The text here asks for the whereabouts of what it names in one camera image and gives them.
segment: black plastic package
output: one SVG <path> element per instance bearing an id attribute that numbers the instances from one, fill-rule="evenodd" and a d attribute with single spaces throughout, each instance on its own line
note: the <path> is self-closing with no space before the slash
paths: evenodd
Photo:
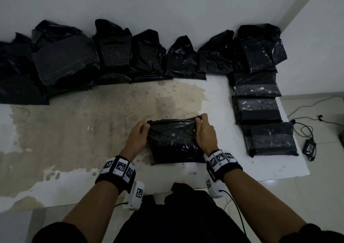
<path id="1" fill-rule="evenodd" d="M 280 35 L 280 28 L 268 23 L 240 26 L 238 37 L 249 74 L 266 70 L 287 59 Z"/>
<path id="2" fill-rule="evenodd" d="M 11 43 L 0 42 L 0 103 L 49 104 L 32 53 L 31 39 L 20 33 Z"/>
<path id="3" fill-rule="evenodd" d="M 42 21 L 32 31 L 38 75 L 49 97 L 90 89 L 99 77 L 99 60 L 90 37 L 81 30 Z"/>
<path id="4" fill-rule="evenodd" d="M 206 80 L 205 73 L 198 72 L 199 54 L 193 50 L 187 36 L 179 37 L 166 55 L 167 77 Z"/>
<path id="5" fill-rule="evenodd" d="M 242 125 L 248 154 L 255 155 L 294 155 L 298 156 L 293 137 L 293 124 L 290 122 Z"/>
<path id="6" fill-rule="evenodd" d="M 237 124 L 254 125 L 282 122 L 274 97 L 249 98 L 232 96 L 232 104 Z"/>
<path id="7" fill-rule="evenodd" d="M 228 75 L 228 80 L 236 96 L 282 96 L 276 84 L 275 72 L 259 72 L 253 75 L 234 72 Z"/>
<path id="8" fill-rule="evenodd" d="M 196 142 L 195 118 L 148 121 L 148 143 L 155 163 L 205 163 Z"/>
<path id="9" fill-rule="evenodd" d="M 128 28 L 122 29 L 108 20 L 95 21 L 97 33 L 92 37 L 100 62 L 100 77 L 96 84 L 131 82 L 129 62 L 132 35 Z"/>
<path id="10" fill-rule="evenodd" d="M 130 67 L 133 82 L 166 79 L 166 49 L 157 31 L 146 30 L 133 37 Z"/>
<path id="11" fill-rule="evenodd" d="M 233 35 L 233 31 L 226 30 L 199 48 L 199 72 L 225 76 L 234 71 Z"/>

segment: white wall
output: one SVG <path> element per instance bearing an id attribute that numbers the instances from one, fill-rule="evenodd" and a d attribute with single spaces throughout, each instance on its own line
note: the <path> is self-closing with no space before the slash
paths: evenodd
<path id="1" fill-rule="evenodd" d="M 295 0 L 0 0 L 0 40 L 31 34 L 41 20 L 95 33 L 94 20 L 109 19 L 133 34 L 159 32 L 168 50 L 188 35 L 198 48 L 213 35 L 245 23 L 279 24 Z"/>
<path id="2" fill-rule="evenodd" d="M 310 0 L 282 33 L 283 95 L 344 91 L 344 0 Z"/>

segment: white marker tag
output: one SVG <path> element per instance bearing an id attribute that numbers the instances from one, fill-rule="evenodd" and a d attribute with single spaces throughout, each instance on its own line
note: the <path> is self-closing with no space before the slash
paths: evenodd
<path id="1" fill-rule="evenodd" d="M 215 156 L 218 164 L 220 165 L 220 167 L 224 166 L 225 164 L 229 163 L 229 161 L 227 160 L 225 154 L 219 150 L 216 153 L 213 153 L 213 155 Z"/>
<path id="2" fill-rule="evenodd" d="M 110 168 L 113 162 L 114 162 L 114 158 L 110 158 L 106 160 L 104 167 L 101 169 L 101 174 L 108 173 L 110 171 Z"/>
<path id="3" fill-rule="evenodd" d="M 126 170 L 128 163 L 129 161 L 126 161 L 124 159 L 119 159 L 112 173 L 119 177 L 123 177 L 124 171 Z"/>
<path id="4" fill-rule="evenodd" d="M 134 173 L 134 170 L 135 170 L 135 167 L 134 167 L 131 163 L 129 163 L 129 167 L 128 167 L 127 171 L 126 171 L 126 174 L 125 174 L 124 177 L 123 177 L 123 180 L 124 180 L 126 183 L 129 183 L 130 178 L 131 178 L 131 176 L 132 176 L 133 173 Z"/>
<path id="5" fill-rule="evenodd" d="M 227 160 L 228 160 L 230 163 L 237 163 L 237 162 L 238 162 L 238 161 L 233 157 L 232 154 L 227 153 L 227 152 L 226 152 L 226 153 L 223 152 L 223 153 L 225 154 Z"/>
<path id="6" fill-rule="evenodd" d="M 208 158 L 208 161 L 214 171 L 217 171 L 221 167 L 213 154 Z"/>

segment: worn table surface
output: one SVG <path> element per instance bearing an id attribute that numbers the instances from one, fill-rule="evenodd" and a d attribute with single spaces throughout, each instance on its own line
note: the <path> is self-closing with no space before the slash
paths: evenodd
<path id="1" fill-rule="evenodd" d="M 120 152 L 139 120 L 185 119 L 208 113 L 219 147 L 230 150 L 256 180 L 309 175 L 302 156 L 247 155 L 230 95 L 226 77 L 207 76 L 207 81 L 100 86 L 57 97 L 50 106 L 0 105 L 0 211 L 79 202 L 105 160 Z M 145 194 L 170 191 L 176 181 L 206 187 L 205 164 L 152 166 L 148 149 L 134 164 L 136 180 L 145 184 Z"/>

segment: person's right hand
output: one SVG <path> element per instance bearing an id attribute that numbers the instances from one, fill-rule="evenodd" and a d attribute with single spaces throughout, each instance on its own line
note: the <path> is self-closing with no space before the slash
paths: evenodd
<path id="1" fill-rule="evenodd" d="M 214 127 L 209 124 L 207 114 L 201 114 L 200 117 L 202 119 L 196 117 L 196 141 L 209 156 L 212 151 L 218 150 L 216 132 Z"/>

